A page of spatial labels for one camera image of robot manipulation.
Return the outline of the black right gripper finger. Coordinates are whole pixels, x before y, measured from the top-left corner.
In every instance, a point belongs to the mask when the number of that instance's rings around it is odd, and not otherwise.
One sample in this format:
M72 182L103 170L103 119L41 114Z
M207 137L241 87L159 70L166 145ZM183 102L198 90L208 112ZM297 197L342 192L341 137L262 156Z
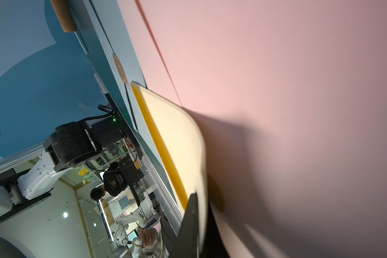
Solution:
M199 257L199 218L198 197L196 193L192 193L189 197L181 228L169 257Z

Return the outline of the cream yellow envelope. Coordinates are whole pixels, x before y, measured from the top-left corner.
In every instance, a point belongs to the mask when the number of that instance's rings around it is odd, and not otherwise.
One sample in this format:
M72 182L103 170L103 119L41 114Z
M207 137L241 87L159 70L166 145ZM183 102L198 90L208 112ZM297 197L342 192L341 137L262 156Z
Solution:
M190 195L197 194L200 257L206 238L209 200L205 142L201 130L180 106L148 89L140 92L135 86L132 88L138 95L137 103L150 127L150 133L183 215Z

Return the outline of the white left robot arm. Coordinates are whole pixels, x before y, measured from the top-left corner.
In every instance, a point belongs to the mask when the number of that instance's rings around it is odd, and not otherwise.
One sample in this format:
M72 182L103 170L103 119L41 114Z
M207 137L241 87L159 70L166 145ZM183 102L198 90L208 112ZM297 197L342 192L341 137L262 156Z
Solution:
M67 171L97 159L123 135L113 118L59 126L43 142L0 160L0 223L48 198Z

